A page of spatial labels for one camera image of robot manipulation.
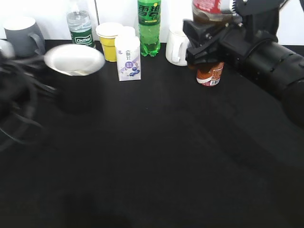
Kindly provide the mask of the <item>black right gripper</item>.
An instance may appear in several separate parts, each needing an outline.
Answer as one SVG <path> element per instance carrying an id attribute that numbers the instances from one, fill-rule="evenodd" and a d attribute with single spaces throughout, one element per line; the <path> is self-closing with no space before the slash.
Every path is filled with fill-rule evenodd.
<path id="1" fill-rule="evenodd" d="M 183 32 L 190 41 L 186 61 L 189 66 L 196 68 L 204 63 L 243 63 L 257 46 L 256 29 L 254 22 L 217 25 L 185 19 Z"/>

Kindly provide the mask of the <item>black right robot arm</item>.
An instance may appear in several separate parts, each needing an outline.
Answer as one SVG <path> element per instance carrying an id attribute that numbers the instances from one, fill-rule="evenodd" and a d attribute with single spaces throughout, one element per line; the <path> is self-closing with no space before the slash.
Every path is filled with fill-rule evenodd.
<path id="1" fill-rule="evenodd" d="M 194 0 L 183 22 L 189 66 L 210 71 L 225 63 L 278 99 L 304 125 L 304 58 L 278 43 L 282 0 Z"/>

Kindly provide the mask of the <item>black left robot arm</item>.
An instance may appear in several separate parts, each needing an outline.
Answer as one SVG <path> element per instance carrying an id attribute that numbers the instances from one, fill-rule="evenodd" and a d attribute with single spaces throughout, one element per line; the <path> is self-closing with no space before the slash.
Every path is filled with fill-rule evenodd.
<path id="1" fill-rule="evenodd" d="M 39 142 L 26 140 L 22 136 L 33 125 L 40 129 L 41 137 L 46 135 L 46 129 L 34 120 L 38 95 L 42 94 L 55 98 L 57 89 L 40 82 L 35 76 L 26 71 L 27 68 L 40 70 L 45 66 L 43 55 L 25 59 L 16 59 L 13 45 L 6 41 L 0 41 L 0 121 L 6 121 L 10 115 L 21 121 L 20 126 L 8 133 L 0 128 L 0 132 L 8 137 L 0 145 L 0 151 L 4 152 L 14 143 L 21 145 L 33 145 Z"/>

